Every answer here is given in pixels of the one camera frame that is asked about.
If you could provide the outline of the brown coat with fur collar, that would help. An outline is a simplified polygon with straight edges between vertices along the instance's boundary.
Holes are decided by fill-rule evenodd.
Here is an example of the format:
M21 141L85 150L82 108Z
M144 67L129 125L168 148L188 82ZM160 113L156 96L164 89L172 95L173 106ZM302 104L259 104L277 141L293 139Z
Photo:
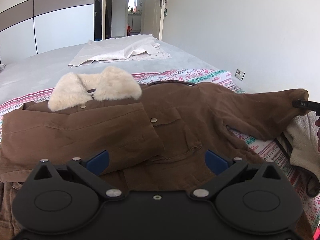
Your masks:
M3 116L1 239L19 233L11 204L41 159L55 165L108 151L103 180L124 190L193 190L213 178L206 151L258 164L237 130L262 141L278 137L306 111L304 89L237 94L211 82L138 84L127 72L63 76L48 101Z

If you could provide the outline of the white bedroom door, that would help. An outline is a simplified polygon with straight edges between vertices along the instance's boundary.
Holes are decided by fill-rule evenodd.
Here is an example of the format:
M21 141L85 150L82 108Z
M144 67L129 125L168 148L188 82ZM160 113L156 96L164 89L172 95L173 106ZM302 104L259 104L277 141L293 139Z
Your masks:
M162 40L166 0L143 0L141 34Z

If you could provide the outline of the white fleece garment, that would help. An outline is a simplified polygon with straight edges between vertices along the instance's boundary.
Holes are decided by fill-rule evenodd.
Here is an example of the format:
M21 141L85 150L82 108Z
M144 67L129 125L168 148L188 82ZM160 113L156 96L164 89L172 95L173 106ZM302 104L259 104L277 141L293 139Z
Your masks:
M318 117L314 112L295 117L286 129L293 148L290 164L307 175L306 193L309 197L319 195L319 151L315 125Z

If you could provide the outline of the patterned pink teal blanket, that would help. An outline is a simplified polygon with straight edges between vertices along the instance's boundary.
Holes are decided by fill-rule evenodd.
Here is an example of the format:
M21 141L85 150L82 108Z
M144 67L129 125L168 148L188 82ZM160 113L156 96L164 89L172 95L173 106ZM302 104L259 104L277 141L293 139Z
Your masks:
M167 70L164 72L153 73L136 73L133 78L142 84L148 84L154 81L189 81L192 83L211 82L226 87L233 92L240 94L244 91L233 81L231 73L226 70L213 69L182 69ZM19 98L11 99L1 104L1 119L3 115L20 108L27 102L43 102L49 99L53 89L45 89L38 92L30 93ZM276 141L261 141L245 135L243 133L232 131L234 135L243 140L255 153L259 154L264 160L274 160L287 175L289 181L302 199L303 209L307 219L311 224L312 231L315 232L319 226L319 196L311 198L305 192L306 176L302 175L297 169L290 166L285 154L280 150Z

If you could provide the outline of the grey bed sheet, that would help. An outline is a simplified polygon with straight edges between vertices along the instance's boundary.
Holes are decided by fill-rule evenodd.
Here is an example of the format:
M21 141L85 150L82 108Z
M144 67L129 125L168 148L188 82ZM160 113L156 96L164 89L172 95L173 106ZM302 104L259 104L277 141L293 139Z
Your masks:
M129 73L164 72L175 69L217 69L173 45L162 41L160 45L160 48L170 54L170 58L111 63L95 62L86 66L69 68L68 64L71 59L83 47L83 45L76 45L37 54L18 63L7 64L1 71L1 103L53 88L59 79L69 72L95 74L102 72L107 66L115 66Z

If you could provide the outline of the beige folded sheet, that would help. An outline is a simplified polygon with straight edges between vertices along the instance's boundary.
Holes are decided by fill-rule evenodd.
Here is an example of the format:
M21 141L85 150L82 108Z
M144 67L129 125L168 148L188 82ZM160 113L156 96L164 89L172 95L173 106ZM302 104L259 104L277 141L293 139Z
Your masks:
M151 34L133 35L97 42L89 40L68 66L86 66L93 62L111 63L169 58L171 55L161 47L159 40Z

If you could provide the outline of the white grey sliding wardrobe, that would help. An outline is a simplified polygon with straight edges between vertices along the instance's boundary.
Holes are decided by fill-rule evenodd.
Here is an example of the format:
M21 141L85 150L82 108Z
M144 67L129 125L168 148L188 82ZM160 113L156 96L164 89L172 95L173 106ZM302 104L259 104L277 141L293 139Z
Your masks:
M94 0L1 0L1 63L94 38Z

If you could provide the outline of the wall power outlet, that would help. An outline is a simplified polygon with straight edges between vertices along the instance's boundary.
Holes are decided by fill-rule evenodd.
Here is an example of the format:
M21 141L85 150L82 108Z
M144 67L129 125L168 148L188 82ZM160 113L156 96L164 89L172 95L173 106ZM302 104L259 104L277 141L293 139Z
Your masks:
M239 79L240 81L242 81L244 79L244 76L245 76L245 72L243 72L242 70L240 69L237 69L236 70L236 73L235 73L235 77L237 79Z

